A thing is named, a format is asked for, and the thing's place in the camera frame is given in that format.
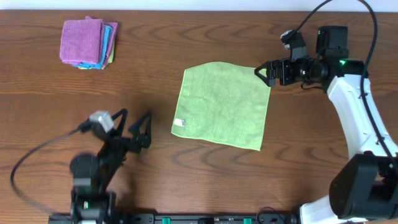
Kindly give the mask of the green folded cloth at bottom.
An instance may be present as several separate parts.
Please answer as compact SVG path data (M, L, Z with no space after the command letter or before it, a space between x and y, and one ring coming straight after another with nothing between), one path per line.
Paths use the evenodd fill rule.
M105 67L109 64L113 62L113 58L114 58L114 42L112 42L112 44L110 44L111 42L109 41L109 45L108 47L111 47L111 51L109 53L109 55L106 55L105 57L105 62L103 63L103 67L102 70L105 69Z

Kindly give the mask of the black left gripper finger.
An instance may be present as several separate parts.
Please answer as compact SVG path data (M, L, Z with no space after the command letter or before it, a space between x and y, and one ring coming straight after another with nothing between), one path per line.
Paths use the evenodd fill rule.
M121 138L122 137L124 126L125 126L126 119L127 119L127 115L128 115L128 110L123 108L111 116L113 121L117 120L118 118L121 118L121 119L119 121L118 126L116 128L113 128L109 132L108 136L110 138Z
M152 115L150 112L139 118L128 128L128 132L135 137L142 136L144 139L151 138Z

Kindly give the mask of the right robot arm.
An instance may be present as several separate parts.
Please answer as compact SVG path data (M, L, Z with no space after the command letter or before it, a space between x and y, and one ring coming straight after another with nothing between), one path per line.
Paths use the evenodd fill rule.
M267 86L316 85L335 107L349 161L332 180L327 196L300 206L295 223L346 223L397 218L397 145L387 132L361 60L351 59L345 26L321 26L316 58L291 30L281 36L290 56L254 71Z

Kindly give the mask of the purple folded cloth lower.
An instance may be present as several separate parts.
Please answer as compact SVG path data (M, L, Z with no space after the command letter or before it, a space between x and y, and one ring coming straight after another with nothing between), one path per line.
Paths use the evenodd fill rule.
M86 17L82 24L84 25L84 28L82 28L81 33L85 35L85 40L83 41L83 53L85 57L84 59L81 59L81 62L98 63L100 60L104 26L107 25L113 28L109 38L109 41L111 42L110 44L112 44L116 37L118 23L104 22L102 19L92 19L90 17ZM109 55L110 51L111 47L108 47L106 55Z

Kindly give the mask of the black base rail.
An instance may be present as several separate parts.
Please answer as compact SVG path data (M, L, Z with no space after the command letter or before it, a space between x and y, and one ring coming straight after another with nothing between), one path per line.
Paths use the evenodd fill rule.
M150 213L115 216L103 221L73 220L69 215L51 215L48 224L299 224L295 214L260 213L259 215L154 215Z

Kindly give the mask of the purple folded cloth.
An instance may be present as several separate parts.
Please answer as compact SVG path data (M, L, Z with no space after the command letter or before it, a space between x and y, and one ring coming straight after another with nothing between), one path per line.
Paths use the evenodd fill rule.
M65 21L60 42L61 61L70 64L99 62L102 34L102 19Z
M113 28L109 38L109 41L111 42L110 44L112 44L116 37L118 23L104 22L102 19L92 19L90 17L86 17L82 24L84 25L84 28L82 28L81 33L85 35L85 40L83 41L83 53L85 57L84 59L81 59L81 62L98 63L100 60L104 26L107 25ZM111 47L108 47L106 55L109 55L110 51Z

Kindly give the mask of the purple folded cloth on top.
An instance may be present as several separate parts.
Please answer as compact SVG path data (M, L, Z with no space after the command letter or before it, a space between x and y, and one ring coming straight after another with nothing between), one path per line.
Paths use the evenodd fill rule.
M102 34L102 19L65 21L60 42L61 61L70 64L99 62Z

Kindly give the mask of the green microfiber cloth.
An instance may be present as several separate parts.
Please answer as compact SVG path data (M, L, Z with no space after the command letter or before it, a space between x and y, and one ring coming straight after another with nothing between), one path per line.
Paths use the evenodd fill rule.
M270 94L251 67L208 62L187 68L171 133L260 151Z

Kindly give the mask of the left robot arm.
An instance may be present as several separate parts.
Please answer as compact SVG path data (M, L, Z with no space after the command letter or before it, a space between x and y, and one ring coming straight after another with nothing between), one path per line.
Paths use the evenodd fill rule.
M128 110L111 115L96 111L79 126L79 131L91 131L103 146L97 154L83 153L71 160L73 176L72 223L121 223L123 218L114 208L116 194L107 188L117 170L126 160L127 153L140 154L151 145L152 115L139 118L123 136Z

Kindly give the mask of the blue folded cloth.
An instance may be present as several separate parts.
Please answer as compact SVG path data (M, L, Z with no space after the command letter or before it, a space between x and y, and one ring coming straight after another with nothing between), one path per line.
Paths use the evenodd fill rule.
M77 67L79 69L101 70L103 67L103 63L105 62L106 52L107 52L108 45L109 45L109 38L110 38L112 31L113 31L113 28L111 26L107 26L107 25L104 26L103 41L102 41L102 47L101 47L98 63L81 62L78 65L73 65L73 66Z

